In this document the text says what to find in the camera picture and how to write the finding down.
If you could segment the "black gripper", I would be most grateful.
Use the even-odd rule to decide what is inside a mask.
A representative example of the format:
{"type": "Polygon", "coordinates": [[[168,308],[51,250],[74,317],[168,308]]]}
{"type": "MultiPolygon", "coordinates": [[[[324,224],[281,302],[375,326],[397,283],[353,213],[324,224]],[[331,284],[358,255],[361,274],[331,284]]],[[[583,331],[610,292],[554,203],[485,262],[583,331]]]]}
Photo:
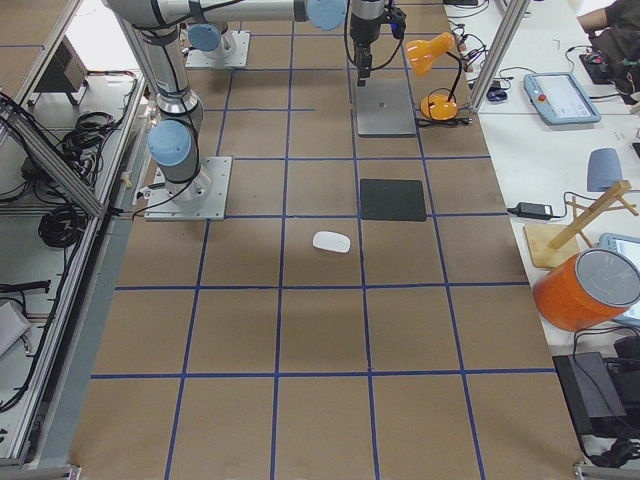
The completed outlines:
{"type": "Polygon", "coordinates": [[[349,35],[354,47],[358,87],[366,85],[371,75],[371,45],[379,38],[383,25],[389,25],[392,36],[401,43],[406,29],[406,13],[393,1],[361,0],[351,2],[349,35]]]}

